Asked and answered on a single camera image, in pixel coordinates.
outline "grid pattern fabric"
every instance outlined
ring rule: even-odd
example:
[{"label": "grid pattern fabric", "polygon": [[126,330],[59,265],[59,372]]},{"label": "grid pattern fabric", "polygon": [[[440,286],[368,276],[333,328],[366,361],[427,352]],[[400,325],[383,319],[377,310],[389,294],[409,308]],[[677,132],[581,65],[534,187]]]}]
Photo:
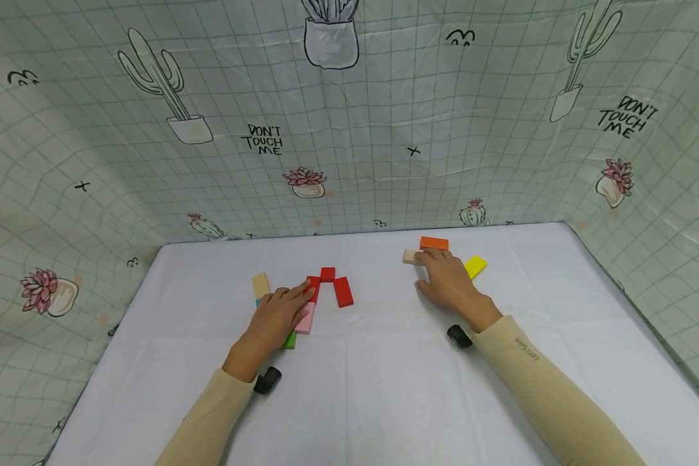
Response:
[{"label": "grid pattern fabric", "polygon": [[699,0],[0,0],[0,465],[161,245],[543,221],[699,389]]}]

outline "yellow wooden block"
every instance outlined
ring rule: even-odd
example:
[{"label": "yellow wooden block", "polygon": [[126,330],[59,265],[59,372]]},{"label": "yellow wooden block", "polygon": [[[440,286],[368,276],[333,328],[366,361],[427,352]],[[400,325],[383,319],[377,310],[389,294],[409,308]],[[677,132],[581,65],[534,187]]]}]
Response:
[{"label": "yellow wooden block", "polygon": [[419,252],[422,252],[422,251],[416,250],[416,249],[405,249],[402,262],[404,264],[409,264],[409,265],[422,265],[422,263],[420,263],[420,261],[418,261],[417,258],[414,257],[414,255],[419,253]]},{"label": "yellow wooden block", "polygon": [[479,256],[473,256],[466,263],[466,271],[469,272],[469,278],[473,280],[474,276],[479,275],[479,272],[481,272],[486,266],[487,263],[484,259],[481,259]]},{"label": "yellow wooden block", "polygon": [[251,278],[251,284],[254,287],[254,298],[260,299],[267,293],[270,293],[269,280],[267,274],[255,275]]}]

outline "red wooden block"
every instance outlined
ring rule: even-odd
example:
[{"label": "red wooden block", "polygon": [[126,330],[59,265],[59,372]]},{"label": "red wooden block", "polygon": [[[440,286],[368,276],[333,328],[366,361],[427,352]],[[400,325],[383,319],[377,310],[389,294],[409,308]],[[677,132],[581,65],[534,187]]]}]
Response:
[{"label": "red wooden block", "polygon": [[315,288],[315,289],[316,289],[316,291],[315,291],[315,293],[313,294],[313,296],[311,296],[311,299],[309,299],[307,302],[309,302],[309,303],[317,303],[317,302],[318,302],[318,290],[321,288],[321,278],[320,278],[319,276],[310,276],[310,275],[309,275],[309,276],[307,276],[307,279],[308,279],[308,280],[311,280],[311,284],[310,284],[309,287],[308,287],[307,289],[305,289],[305,290],[307,291],[307,290],[310,290],[311,288]]},{"label": "red wooden block", "polygon": [[339,307],[345,305],[353,305],[355,300],[351,296],[350,283],[346,276],[334,279],[334,293],[337,296],[337,304]]},{"label": "red wooden block", "polygon": [[334,276],[336,275],[336,269],[333,267],[322,267],[321,268],[321,283],[329,283],[334,281]]},{"label": "red wooden block", "polygon": [[441,238],[430,238],[423,236],[419,240],[419,249],[441,249],[448,250],[448,240]]}]

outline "arm sleeve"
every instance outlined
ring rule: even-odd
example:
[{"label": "arm sleeve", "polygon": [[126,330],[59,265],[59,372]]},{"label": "arm sleeve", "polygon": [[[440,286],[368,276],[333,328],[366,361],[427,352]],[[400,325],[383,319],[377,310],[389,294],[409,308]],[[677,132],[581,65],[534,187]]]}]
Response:
[{"label": "arm sleeve", "polygon": [[563,465],[644,465],[618,427],[511,316],[472,340]]},{"label": "arm sleeve", "polygon": [[217,369],[155,466],[220,464],[230,431],[251,398],[254,383],[241,382]]}]

